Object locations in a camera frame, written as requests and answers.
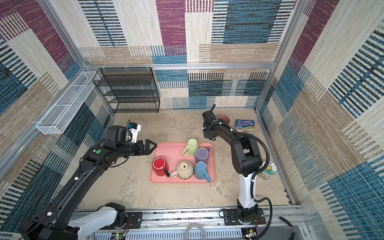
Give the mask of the pink ghost pattern mug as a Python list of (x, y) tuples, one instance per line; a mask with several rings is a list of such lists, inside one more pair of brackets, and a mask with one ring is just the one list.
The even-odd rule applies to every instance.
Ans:
[(223, 120), (223, 121), (225, 121), (227, 124), (229, 124), (230, 123), (230, 118), (228, 117), (228, 116), (225, 116), (225, 115), (220, 115), (220, 116), (218, 116), (217, 117), (217, 119), (219, 119), (219, 120)]

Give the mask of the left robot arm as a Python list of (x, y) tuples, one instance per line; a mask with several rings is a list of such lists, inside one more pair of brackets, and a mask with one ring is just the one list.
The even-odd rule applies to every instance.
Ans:
[(72, 221), (77, 206), (96, 180), (109, 168), (117, 167), (119, 158), (150, 155), (157, 147), (151, 140), (137, 139), (140, 126), (111, 126), (105, 138), (81, 158), (79, 167), (57, 196), (33, 219), (19, 226), (23, 240), (83, 240), (96, 231), (129, 224), (126, 208), (109, 203), (83, 218)]

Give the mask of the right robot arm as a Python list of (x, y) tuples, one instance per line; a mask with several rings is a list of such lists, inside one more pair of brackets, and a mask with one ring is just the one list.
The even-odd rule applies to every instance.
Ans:
[(214, 141), (222, 138), (231, 147), (232, 164), (240, 177), (240, 195), (237, 200), (237, 215), (240, 223), (253, 221), (258, 213), (258, 203), (266, 200), (255, 198), (255, 184), (258, 174), (264, 171), (270, 162), (270, 153), (266, 144), (254, 135), (238, 132), (213, 113), (216, 105), (202, 114), (203, 134)]

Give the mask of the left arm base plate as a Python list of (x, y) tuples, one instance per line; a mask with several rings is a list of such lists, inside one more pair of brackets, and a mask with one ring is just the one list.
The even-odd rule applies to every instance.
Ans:
[(122, 230), (123, 231), (128, 229), (141, 228), (143, 212), (126, 212), (126, 215), (128, 216), (128, 219), (125, 220), (124, 222), (125, 225), (123, 225), (122, 227), (115, 228), (115, 227), (107, 226), (102, 228), (101, 230), (102, 231), (106, 231), (106, 230), (111, 230), (111, 231)]

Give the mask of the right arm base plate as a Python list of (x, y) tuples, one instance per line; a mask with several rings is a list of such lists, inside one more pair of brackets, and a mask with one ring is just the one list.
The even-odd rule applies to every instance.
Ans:
[(265, 225), (267, 223), (264, 212), (258, 208), (258, 213), (245, 221), (241, 221), (236, 209), (221, 209), (219, 217), (224, 219), (225, 226), (235, 225)]

